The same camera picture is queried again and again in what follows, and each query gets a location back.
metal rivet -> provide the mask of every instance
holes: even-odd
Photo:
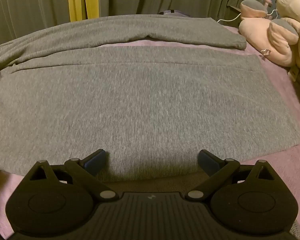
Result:
[[[201,197],[203,197],[203,192],[201,192],[199,190],[192,190],[192,191],[188,192],[188,196],[190,198],[201,198]]]
[[[115,196],[115,192],[112,190],[105,190],[100,193],[100,197],[102,198],[113,198]]]

ribbed black surface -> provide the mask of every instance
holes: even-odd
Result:
[[[45,240],[14,235],[11,240]],[[213,220],[204,205],[179,193],[125,193],[101,204],[83,227],[55,240],[295,240],[288,234],[249,237],[233,233]]]

gray blanket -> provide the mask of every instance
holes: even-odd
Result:
[[[109,152],[104,181],[198,170],[205,148],[240,161],[300,131],[257,56],[212,49],[97,47],[150,36],[244,49],[212,19],[120,16],[64,24],[0,46],[0,169],[24,175]]]

pink plush toy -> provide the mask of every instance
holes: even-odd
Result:
[[[277,0],[281,19],[268,20],[256,0],[241,3],[240,33],[270,61],[300,68],[300,0]]]

black plastic mount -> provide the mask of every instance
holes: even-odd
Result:
[[[267,161],[240,165],[202,150],[198,163],[210,178],[184,196],[119,197],[95,178],[106,164],[102,149],[64,165],[39,161],[7,202],[10,239],[294,239],[297,201]]]

